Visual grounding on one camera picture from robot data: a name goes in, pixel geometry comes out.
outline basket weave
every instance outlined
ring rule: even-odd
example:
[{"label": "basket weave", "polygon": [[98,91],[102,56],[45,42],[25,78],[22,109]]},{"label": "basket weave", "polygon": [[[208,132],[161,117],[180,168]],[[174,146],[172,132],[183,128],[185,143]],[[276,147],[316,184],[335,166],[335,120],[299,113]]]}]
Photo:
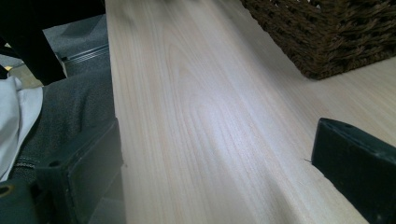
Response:
[{"label": "basket weave", "polygon": [[241,1],[306,77],[396,55],[396,0]]}]

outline pant leg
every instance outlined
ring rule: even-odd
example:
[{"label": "pant leg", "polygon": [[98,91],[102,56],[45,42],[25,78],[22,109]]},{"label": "pant leg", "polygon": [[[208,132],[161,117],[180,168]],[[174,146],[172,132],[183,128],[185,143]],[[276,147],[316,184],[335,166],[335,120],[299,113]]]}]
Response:
[{"label": "pant leg", "polygon": [[30,0],[0,0],[0,36],[44,85],[65,78]]},{"label": "pant leg", "polygon": [[40,117],[29,132],[11,172],[11,178],[35,181],[34,167],[85,127],[112,119],[114,114],[110,71],[81,75],[43,89]]}]

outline chair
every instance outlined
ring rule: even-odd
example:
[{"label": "chair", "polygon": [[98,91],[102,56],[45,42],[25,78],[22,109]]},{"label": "chair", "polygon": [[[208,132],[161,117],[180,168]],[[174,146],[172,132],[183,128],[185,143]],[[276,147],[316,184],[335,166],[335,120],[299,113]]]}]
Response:
[{"label": "chair", "polygon": [[63,68],[42,30],[104,13],[100,0],[0,0],[0,54],[21,58],[44,85],[61,80]]}]

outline wooden table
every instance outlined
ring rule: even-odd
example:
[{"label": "wooden table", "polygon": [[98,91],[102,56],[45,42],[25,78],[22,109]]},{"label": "wooden table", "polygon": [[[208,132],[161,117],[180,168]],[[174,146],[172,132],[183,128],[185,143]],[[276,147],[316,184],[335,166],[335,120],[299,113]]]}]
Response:
[{"label": "wooden table", "polygon": [[129,223],[365,223],[318,119],[396,145],[396,59],[313,81],[237,0],[109,0]]}]

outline white shirt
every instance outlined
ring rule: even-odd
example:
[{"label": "white shirt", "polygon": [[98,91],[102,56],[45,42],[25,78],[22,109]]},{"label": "white shirt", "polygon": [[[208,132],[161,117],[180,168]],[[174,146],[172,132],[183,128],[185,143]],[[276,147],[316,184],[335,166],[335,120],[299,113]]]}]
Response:
[{"label": "white shirt", "polygon": [[16,77],[0,80],[0,182],[8,179],[43,104],[41,87],[23,90],[21,86]]}]

